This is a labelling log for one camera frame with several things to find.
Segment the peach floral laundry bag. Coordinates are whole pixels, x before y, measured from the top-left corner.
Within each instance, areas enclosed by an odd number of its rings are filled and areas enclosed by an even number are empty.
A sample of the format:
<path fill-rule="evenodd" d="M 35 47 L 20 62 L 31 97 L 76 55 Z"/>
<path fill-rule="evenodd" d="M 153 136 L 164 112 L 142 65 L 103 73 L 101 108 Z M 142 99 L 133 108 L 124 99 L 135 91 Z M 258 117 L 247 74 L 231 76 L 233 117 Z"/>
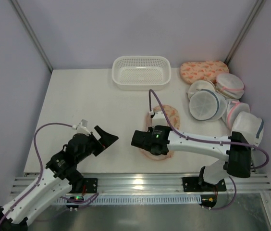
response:
<path fill-rule="evenodd" d="M 174 126 L 175 129 L 179 129 L 180 127 L 180 116 L 177 109 L 170 105 L 163 104 L 162 105 L 165 114 L 167 115 L 170 123 L 172 126 Z M 146 114 L 145 122 L 146 125 L 144 126 L 144 130 L 148 131 L 148 128 L 153 127 L 153 125 L 157 125 L 157 122 L 160 122 L 160 125 L 164 126 L 170 126 L 167 120 L 165 119 L 165 116 L 163 115 L 163 111 L 161 110 L 160 106 L 156 106 L 152 109 L 152 111 L 157 116 L 157 119 L 151 118 L 150 113 Z M 147 158 L 153 160 L 153 161 L 163 161 L 169 158 L 172 158 L 174 155 L 174 151 L 169 151 L 166 155 L 153 155 L 150 152 L 140 149 L 141 153 L 146 156 Z"/>

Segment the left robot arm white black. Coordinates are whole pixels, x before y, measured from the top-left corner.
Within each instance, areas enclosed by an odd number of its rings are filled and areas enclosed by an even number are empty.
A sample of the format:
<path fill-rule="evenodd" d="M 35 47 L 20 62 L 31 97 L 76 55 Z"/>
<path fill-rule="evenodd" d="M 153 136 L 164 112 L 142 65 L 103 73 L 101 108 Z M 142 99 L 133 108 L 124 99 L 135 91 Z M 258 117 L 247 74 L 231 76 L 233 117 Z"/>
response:
<path fill-rule="evenodd" d="M 29 222 L 44 211 L 54 200 L 69 192 L 83 189 L 85 178 L 77 165 L 90 155 L 98 156 L 118 140 L 99 126 L 97 139 L 83 125 L 74 126 L 76 133 L 61 151 L 53 155 L 39 176 L 16 198 L 0 206 L 0 231 L 25 231 Z"/>

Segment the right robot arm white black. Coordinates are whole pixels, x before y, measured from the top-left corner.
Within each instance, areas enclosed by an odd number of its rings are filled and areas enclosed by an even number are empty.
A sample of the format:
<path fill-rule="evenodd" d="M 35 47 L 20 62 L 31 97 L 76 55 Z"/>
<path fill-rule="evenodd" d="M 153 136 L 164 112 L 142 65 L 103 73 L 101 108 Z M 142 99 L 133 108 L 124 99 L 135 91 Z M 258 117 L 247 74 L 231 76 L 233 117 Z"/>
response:
<path fill-rule="evenodd" d="M 154 156 L 188 152 L 216 158 L 215 163 L 202 167 L 200 182 L 215 185 L 228 176 L 244 179 L 251 175 L 251 145 L 239 132 L 222 137 L 193 136 L 158 125 L 148 131 L 136 130 L 131 145 Z"/>

